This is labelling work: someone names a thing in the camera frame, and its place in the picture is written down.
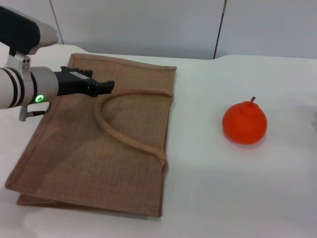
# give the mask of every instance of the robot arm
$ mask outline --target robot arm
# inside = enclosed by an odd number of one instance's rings
[[[54,28],[13,9],[0,6],[0,42],[10,47],[9,58],[0,68],[0,109],[22,106],[20,120],[45,112],[27,112],[27,105],[50,102],[56,96],[81,93],[91,97],[111,93],[114,81],[97,82],[91,70],[61,67],[30,67],[40,47],[57,43]]]

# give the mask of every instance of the black cable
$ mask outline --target black cable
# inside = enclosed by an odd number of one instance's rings
[[[46,114],[46,113],[48,113],[48,112],[50,111],[51,107],[52,107],[52,103],[51,103],[51,102],[49,102],[49,107],[46,109],[45,114]]]
[[[226,6],[227,6],[227,0],[224,0],[223,10],[222,10],[222,16],[221,16],[221,21],[220,21],[220,26],[219,26],[219,31],[218,31],[218,37],[217,37],[216,47],[215,47],[215,49],[214,49],[213,59],[215,59],[216,53],[217,53],[218,42],[219,42],[219,37],[220,37],[220,32],[221,32],[221,27],[222,27],[222,21],[223,21],[224,12],[225,12],[225,10],[226,10]]]

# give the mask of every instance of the white tabletop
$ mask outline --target white tabletop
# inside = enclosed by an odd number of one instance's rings
[[[85,51],[43,48],[32,66],[57,71],[71,53]],[[1,45],[0,66],[7,54]],[[115,57],[178,67],[162,218],[16,206],[18,194],[3,186],[41,118],[19,122],[14,108],[0,111],[0,237],[317,237],[316,59]],[[266,114],[266,137],[233,144],[222,116],[252,96]]]

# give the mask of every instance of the jute bag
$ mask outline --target jute bag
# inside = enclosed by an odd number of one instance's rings
[[[161,216],[176,67],[72,54],[112,94],[57,97],[5,187],[19,205]]]

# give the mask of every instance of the orange fruit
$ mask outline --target orange fruit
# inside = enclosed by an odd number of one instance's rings
[[[265,135],[266,116],[254,99],[233,105],[222,118],[224,134],[236,143],[253,144]]]

